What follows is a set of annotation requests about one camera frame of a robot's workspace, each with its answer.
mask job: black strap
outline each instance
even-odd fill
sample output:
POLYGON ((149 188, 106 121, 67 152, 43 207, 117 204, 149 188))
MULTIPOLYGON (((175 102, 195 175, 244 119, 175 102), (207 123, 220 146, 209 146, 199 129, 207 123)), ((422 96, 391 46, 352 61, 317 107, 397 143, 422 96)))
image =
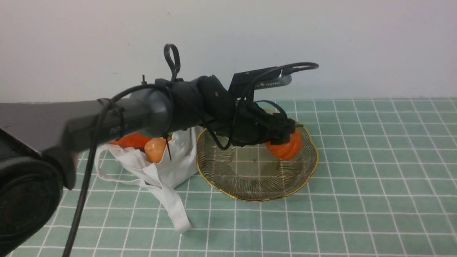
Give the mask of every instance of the black strap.
POLYGON ((116 115, 120 119, 119 138, 116 139, 116 140, 120 140, 121 138, 124 137, 125 120, 124 120, 124 113, 123 112, 125 111, 125 109, 123 107, 119 107, 110 98, 99 98, 99 99, 97 99, 97 101, 99 101, 99 102, 101 102, 102 100, 107 100, 109 102, 109 104, 111 105, 110 109, 114 110, 116 112, 116 115))
POLYGON ((165 55, 165 60, 168 63, 168 67, 170 67, 170 70, 171 70, 171 80, 170 81, 174 82, 176 80, 176 76, 179 73, 179 70, 181 70, 181 60, 179 58, 178 48, 173 44, 166 44, 164 47, 164 55, 165 55), (173 57, 175 59, 174 62, 171 60, 170 49, 173 51, 173 57))
POLYGON ((170 137, 168 134, 165 134, 162 136, 165 139, 165 142, 167 144, 167 149, 168 149, 168 156, 170 157, 171 161, 171 152, 170 152, 170 145, 168 144, 168 138, 170 137))

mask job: gold rim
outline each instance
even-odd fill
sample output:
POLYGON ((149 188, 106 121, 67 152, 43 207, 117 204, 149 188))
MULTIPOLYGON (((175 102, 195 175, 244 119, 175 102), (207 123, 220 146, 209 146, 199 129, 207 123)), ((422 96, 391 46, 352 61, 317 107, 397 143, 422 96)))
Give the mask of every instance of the gold rim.
MULTIPOLYGON (((276 200, 276 199, 281 199, 281 198, 285 198, 285 197, 291 196, 291 195, 295 194, 296 192, 300 191, 300 189, 302 189, 302 188, 308 183, 309 179, 310 179, 311 176, 314 174, 314 172, 316 171, 317 166, 318 166, 318 164, 319 164, 319 151, 318 151, 316 145, 314 144, 313 138, 311 137, 311 134, 309 133, 308 129, 307 129, 305 126, 303 126, 302 128, 304 129, 305 133, 307 134, 307 136, 308 136, 308 138, 309 138, 309 142, 311 143, 312 147, 314 148, 314 151, 316 152, 316 164, 314 165, 313 170, 311 171, 311 173, 309 174, 309 176, 306 178, 305 182, 304 182, 301 186, 299 186, 296 190, 292 191, 291 193, 287 193, 287 194, 282 195, 282 196, 279 196, 279 197, 277 197, 277 198, 267 198, 267 199, 262 199, 262 200, 246 200, 246 199, 238 198, 238 197, 236 197, 236 196, 234 196, 234 195, 232 195, 232 194, 230 194, 230 193, 228 193, 228 192, 226 192, 226 191, 224 191, 224 190, 222 190, 222 189, 216 187, 214 184, 212 184, 211 182, 208 181, 208 179, 205 177, 205 175, 202 173, 202 171, 201 171, 201 169, 200 169, 200 164, 199 164, 199 161, 198 161, 199 155, 197 155, 197 162, 196 162, 196 163, 197 163, 197 170, 198 170, 198 173, 199 173, 200 176, 202 176, 202 178, 203 178, 209 185, 211 185, 213 188, 215 188, 215 189, 219 190, 220 192, 222 192, 222 193, 224 193, 224 194, 230 196, 230 197, 233 198, 233 199, 240 200, 240 201, 245 201, 245 202, 265 202, 265 201, 276 200)), ((204 129, 204 130, 198 135, 198 137, 197 137, 197 142, 198 142, 198 140, 200 139, 200 137, 203 135, 203 133, 205 133, 205 131, 206 131, 206 129, 204 129)))

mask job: white wall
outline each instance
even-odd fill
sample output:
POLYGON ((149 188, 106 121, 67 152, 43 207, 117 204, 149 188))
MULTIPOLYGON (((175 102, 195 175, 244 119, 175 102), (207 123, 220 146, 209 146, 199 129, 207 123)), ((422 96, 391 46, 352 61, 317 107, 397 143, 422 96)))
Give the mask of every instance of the white wall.
POLYGON ((169 78, 313 61, 257 98, 457 96, 457 0, 2 0, 0 102, 109 97, 169 78))

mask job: green checkered tablecloth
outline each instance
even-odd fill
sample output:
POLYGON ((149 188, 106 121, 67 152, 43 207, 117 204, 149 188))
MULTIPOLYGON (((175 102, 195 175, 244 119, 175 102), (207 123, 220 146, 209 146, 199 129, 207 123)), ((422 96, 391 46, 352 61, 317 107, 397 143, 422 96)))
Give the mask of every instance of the green checkered tablecloth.
MULTIPOLYGON (((309 184, 262 203, 231 199, 199 175, 176 189, 183 235, 158 200, 92 176, 74 257, 457 256, 457 99, 284 101, 320 152, 309 184)), ((61 256, 79 194, 10 257, 61 256)), ((109 154, 103 169, 132 178, 109 154)))

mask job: orange pumpkin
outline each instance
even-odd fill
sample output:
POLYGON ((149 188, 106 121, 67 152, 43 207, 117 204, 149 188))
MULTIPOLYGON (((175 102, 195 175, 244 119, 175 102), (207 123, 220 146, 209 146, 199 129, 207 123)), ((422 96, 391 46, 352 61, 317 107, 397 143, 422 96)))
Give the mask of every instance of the orange pumpkin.
POLYGON ((302 145, 302 135, 297 128, 290 135, 289 143, 282 145, 272 145, 270 142, 265 143, 266 148, 273 156, 283 160, 290 160, 295 157, 302 148, 302 145))
POLYGON ((164 138, 152 138, 144 146, 144 153, 149 162, 159 163, 164 156, 165 148, 167 147, 167 140, 164 138))
POLYGON ((151 140, 150 137, 146 137, 139 132, 127 135, 117 141, 112 141, 110 144, 118 145, 122 148, 134 147, 137 149, 144 148, 144 145, 151 140))

